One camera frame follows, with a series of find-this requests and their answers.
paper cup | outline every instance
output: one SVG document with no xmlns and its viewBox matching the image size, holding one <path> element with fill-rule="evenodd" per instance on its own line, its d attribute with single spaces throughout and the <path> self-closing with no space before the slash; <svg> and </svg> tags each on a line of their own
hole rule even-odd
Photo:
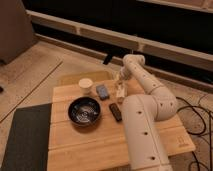
<svg viewBox="0 0 213 171">
<path fill-rule="evenodd" d="M 79 80 L 78 85 L 83 94 L 89 94 L 93 86 L 93 81 L 89 78 L 83 78 Z"/>
</svg>

black bowl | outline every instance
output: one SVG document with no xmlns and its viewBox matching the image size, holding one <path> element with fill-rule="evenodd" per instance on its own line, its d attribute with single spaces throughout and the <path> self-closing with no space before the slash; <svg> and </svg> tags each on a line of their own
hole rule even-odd
<svg viewBox="0 0 213 171">
<path fill-rule="evenodd" d="M 81 97 L 71 103 L 68 114 L 74 124 L 88 126 L 98 120 L 100 111 L 100 105 L 95 99 Z"/>
</svg>

wooden table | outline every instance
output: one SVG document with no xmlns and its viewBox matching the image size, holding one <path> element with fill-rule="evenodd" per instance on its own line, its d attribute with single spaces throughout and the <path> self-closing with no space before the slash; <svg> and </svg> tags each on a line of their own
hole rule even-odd
<svg viewBox="0 0 213 171">
<path fill-rule="evenodd" d="M 100 101 L 95 86 L 104 83 L 110 99 Z M 128 81 L 128 95 L 143 93 L 136 80 Z M 114 80 L 96 82 L 91 97 L 101 105 L 101 119 L 93 126 L 74 126 L 67 111 L 70 103 L 82 93 L 78 85 L 54 88 L 49 137 L 49 171 L 95 171 L 129 164 L 122 123 L 113 118 L 108 105 L 116 102 Z M 156 123 L 169 156 L 195 150 L 195 146 L 178 115 Z"/>
</svg>

black mat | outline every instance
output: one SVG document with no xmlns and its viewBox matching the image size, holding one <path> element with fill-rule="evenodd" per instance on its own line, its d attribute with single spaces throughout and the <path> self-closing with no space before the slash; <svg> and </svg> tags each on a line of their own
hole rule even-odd
<svg viewBox="0 0 213 171">
<path fill-rule="evenodd" d="M 1 171 L 46 171 L 51 104 L 17 109 Z"/>
</svg>

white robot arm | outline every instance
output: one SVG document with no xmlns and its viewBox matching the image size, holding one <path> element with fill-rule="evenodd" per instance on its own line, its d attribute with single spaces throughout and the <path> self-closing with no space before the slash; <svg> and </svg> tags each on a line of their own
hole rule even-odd
<svg viewBox="0 0 213 171">
<path fill-rule="evenodd" d="M 131 168 L 170 171 L 172 167 L 154 121 L 167 120 L 176 114 L 176 97 L 155 76 L 143 69 L 144 56 L 126 55 L 123 63 L 120 78 L 129 79 L 133 75 L 146 92 L 126 97 L 122 105 Z"/>
</svg>

